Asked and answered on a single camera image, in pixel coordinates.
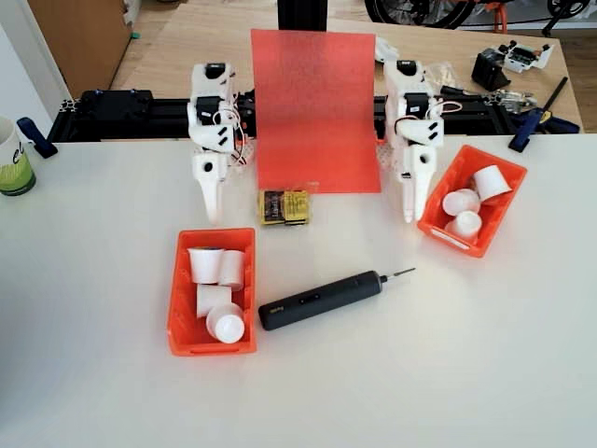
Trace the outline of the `white fixed gripper finger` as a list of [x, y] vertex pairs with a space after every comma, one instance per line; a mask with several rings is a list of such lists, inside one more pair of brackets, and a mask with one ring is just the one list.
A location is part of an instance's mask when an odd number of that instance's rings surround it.
[[218, 225], [222, 218], [223, 184], [223, 181], [202, 181], [200, 183], [206, 214], [213, 225]]
[[413, 181], [413, 217], [420, 220], [426, 207], [426, 201], [429, 194], [431, 176], [419, 175]]

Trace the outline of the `white moving gripper finger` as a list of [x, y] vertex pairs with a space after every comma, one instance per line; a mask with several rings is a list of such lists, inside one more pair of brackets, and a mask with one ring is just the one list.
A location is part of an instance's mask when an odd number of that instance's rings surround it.
[[414, 182], [410, 175], [401, 175], [398, 181], [402, 188], [403, 218], [407, 223], [411, 223], [415, 215]]

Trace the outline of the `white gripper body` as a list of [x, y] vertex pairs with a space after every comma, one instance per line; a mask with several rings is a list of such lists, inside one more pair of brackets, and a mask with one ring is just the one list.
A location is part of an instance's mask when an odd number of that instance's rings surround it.
[[429, 182], [437, 169], [437, 150], [413, 144], [402, 147], [396, 155], [396, 175], [399, 181]]
[[228, 171], [228, 156], [217, 152], [195, 153], [192, 156], [192, 174], [198, 182], [223, 182]]

